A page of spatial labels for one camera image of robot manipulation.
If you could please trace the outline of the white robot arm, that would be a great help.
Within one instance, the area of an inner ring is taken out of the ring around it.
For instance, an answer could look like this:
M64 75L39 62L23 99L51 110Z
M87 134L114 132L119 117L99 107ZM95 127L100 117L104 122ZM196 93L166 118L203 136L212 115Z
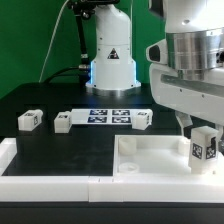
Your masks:
M224 135L224 0L148 0L165 20L165 38L146 48L156 103L191 123L214 123ZM130 19L109 2L96 8L98 53L88 86L103 94L136 86Z

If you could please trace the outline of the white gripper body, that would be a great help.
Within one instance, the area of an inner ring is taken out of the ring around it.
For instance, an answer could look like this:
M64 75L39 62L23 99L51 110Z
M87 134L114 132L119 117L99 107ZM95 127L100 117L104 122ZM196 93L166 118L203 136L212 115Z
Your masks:
M150 87L157 104L224 125L224 66L207 70L201 81L183 80L167 65L165 40L146 48Z

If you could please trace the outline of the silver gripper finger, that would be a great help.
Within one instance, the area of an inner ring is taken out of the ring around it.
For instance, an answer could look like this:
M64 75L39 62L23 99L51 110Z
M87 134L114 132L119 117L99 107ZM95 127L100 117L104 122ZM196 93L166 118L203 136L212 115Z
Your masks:
M216 137L217 150L224 155L224 126L216 124L216 130L218 131Z
M175 117L180 125L181 135L184 135L184 129L193 124L191 116L186 113L176 111Z

